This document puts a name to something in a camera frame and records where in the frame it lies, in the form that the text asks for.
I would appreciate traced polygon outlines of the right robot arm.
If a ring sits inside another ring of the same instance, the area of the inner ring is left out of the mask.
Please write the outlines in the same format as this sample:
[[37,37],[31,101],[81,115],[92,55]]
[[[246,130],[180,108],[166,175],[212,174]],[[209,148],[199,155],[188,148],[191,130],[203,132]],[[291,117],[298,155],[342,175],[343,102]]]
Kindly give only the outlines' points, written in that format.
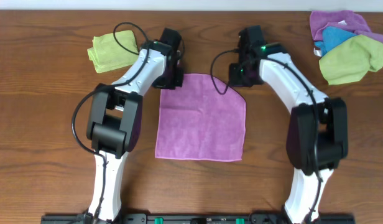
[[267,84],[290,113],[286,151],[293,180],[280,215],[260,222],[354,223],[348,214],[320,214],[325,185],[348,154],[346,103],[315,88],[280,44],[247,44],[235,49],[239,62],[230,68],[244,85]]

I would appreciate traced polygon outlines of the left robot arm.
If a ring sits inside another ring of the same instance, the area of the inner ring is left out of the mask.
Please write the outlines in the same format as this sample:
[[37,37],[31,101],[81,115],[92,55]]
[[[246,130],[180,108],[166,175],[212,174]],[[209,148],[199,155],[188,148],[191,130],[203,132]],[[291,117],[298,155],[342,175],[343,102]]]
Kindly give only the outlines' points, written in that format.
[[181,40],[150,40],[120,79],[97,86],[86,130],[96,162],[88,223],[118,222],[122,174],[140,135],[143,97],[150,87],[174,90],[182,85],[181,45]]

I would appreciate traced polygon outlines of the folded light green cloth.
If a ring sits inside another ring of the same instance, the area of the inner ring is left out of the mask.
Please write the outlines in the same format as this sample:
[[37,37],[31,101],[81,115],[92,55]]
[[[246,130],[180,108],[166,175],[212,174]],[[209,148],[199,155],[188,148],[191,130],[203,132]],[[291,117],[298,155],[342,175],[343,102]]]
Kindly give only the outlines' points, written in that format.
[[87,50],[87,53],[97,73],[109,72],[133,65],[138,59],[139,52],[133,31],[117,32],[116,38],[131,52],[123,49],[115,41],[113,34],[93,38],[93,46]]

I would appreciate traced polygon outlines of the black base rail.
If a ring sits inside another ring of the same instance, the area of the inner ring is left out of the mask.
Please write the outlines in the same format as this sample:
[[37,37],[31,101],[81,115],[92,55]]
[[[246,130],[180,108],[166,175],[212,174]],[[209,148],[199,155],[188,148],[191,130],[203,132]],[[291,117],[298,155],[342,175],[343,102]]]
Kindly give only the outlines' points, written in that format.
[[[41,224],[110,224],[110,221],[94,220],[86,214],[45,215]],[[146,215],[132,213],[119,216],[113,221],[118,224],[281,224],[290,223],[280,213],[260,212],[251,215]]]

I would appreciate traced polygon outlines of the pink microfiber cloth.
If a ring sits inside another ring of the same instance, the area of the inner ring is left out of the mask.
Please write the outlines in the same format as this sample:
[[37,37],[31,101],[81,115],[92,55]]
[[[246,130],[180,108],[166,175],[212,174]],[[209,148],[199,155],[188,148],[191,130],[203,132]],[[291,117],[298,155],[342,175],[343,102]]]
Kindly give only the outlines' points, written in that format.
[[159,159],[234,162],[242,159],[246,101],[206,74],[185,75],[183,85],[160,92],[155,156]]

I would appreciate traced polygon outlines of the crumpled purple cloth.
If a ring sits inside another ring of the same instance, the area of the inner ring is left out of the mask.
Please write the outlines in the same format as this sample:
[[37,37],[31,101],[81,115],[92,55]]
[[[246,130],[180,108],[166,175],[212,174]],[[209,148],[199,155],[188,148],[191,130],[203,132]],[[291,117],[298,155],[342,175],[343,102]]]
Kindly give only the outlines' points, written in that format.
[[310,30],[314,41],[323,40],[323,31],[327,27],[335,27],[353,34],[365,35],[383,43],[383,35],[373,33],[363,16],[350,10],[312,11],[310,14]]

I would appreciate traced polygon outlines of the crumpled green cloth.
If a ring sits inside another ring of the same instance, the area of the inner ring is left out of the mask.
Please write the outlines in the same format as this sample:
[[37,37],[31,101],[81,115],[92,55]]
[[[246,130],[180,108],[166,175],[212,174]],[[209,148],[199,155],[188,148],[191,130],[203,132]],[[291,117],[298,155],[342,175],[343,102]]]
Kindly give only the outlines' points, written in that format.
[[358,82],[366,73],[383,68],[383,43],[356,35],[327,52],[319,67],[329,85]]

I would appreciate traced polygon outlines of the crumpled blue cloth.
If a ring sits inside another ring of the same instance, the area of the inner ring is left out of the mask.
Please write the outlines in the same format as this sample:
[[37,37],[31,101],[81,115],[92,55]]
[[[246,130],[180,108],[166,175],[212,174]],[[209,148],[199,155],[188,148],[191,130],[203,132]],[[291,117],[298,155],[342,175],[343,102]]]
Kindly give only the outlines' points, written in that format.
[[323,40],[315,42],[313,53],[316,56],[323,57],[333,48],[354,36],[356,34],[337,27],[326,27],[322,32]]

